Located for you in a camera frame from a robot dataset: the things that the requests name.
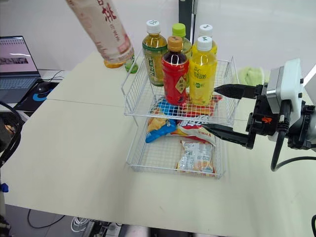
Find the green cloth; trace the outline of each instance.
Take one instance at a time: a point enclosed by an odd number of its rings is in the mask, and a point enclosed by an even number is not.
[[[260,68],[245,67],[238,72],[240,84],[244,85],[262,84],[263,77],[263,71]]]

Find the snack bag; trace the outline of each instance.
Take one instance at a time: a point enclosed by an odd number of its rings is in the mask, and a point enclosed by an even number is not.
[[[222,99],[221,95],[213,95],[210,103],[206,106],[194,105],[192,103],[185,103],[183,106],[183,114],[186,117],[195,117],[198,115],[213,116],[217,103]]]
[[[157,103],[157,105],[151,109],[152,114],[156,115],[172,115],[174,110],[178,107],[170,105],[165,99]],[[176,120],[167,118],[149,118],[146,143],[150,143],[157,138],[166,135],[176,130]]]
[[[197,116],[197,118],[201,118],[202,120],[208,120],[208,117],[208,115]],[[175,131],[172,131],[169,135],[189,137],[194,140],[208,142],[215,146],[215,136],[207,131],[202,124],[207,124],[207,122],[179,120]]]
[[[215,173],[212,160],[214,147],[211,144],[185,141],[181,141],[181,144],[184,152],[176,169]]]

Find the white wall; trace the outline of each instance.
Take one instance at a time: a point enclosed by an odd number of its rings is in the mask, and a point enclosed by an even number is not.
[[[135,51],[146,21],[157,19],[162,34],[178,21],[178,0],[113,0]],[[0,35],[23,35],[38,68],[71,70],[96,48],[65,0],[9,0],[0,3]]]
[[[178,20],[178,0],[113,0],[135,50],[145,22],[161,22],[162,35]],[[271,69],[300,57],[303,75],[316,63],[315,0],[199,0],[197,26],[214,27],[218,58],[237,66]],[[0,35],[24,35],[39,68],[71,70],[96,50],[64,0],[0,3]]]
[[[315,0],[199,0],[196,24],[211,24],[218,58],[264,69],[300,57],[302,74],[316,63]]]

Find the plastic bottle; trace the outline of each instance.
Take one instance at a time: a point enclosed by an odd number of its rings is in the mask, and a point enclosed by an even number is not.
[[[213,95],[217,60],[211,49],[212,38],[199,37],[197,52],[190,59],[190,99],[199,106],[208,105]]]
[[[160,35],[160,24],[156,20],[146,22],[148,35],[143,40],[143,52],[149,81],[156,86],[163,86],[161,58],[167,52],[167,41]]]
[[[108,68],[120,67],[134,54],[112,0],[66,0],[95,43]]]
[[[162,57],[163,85],[166,101],[172,105],[182,105],[187,98],[186,84],[189,61],[182,53],[182,39],[168,38],[168,52]]]
[[[172,35],[179,36],[182,38],[183,49],[182,52],[186,55],[189,60],[192,55],[192,44],[191,42],[185,38],[186,36],[186,26],[182,23],[175,23],[172,26]],[[187,87],[189,86],[189,74],[187,74]]]
[[[208,24],[203,24],[199,26],[198,29],[198,37],[201,36],[209,36],[209,37],[213,37],[213,27],[211,25]],[[192,46],[192,55],[194,55],[197,52],[197,42],[195,42]],[[217,54],[217,44],[215,41],[213,41],[212,43],[212,53],[214,53],[214,55],[216,56]]]
[[[133,56],[132,56],[130,59],[128,59],[128,60],[126,61],[126,63],[124,63],[124,65],[125,65],[125,70],[126,70],[127,72],[129,72],[129,70],[130,70],[130,68],[131,68],[131,66],[133,65],[134,62],[135,62],[135,56],[134,56],[134,54],[133,54]],[[137,63],[135,63],[135,64],[134,64],[134,67],[132,68],[132,70],[130,71],[130,73],[136,73],[137,70],[138,70],[138,65],[137,65]]]

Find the laptop keyboard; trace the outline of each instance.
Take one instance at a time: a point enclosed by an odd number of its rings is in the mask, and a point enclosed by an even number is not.
[[[34,83],[34,78],[0,79],[0,90],[27,89],[32,83]]]

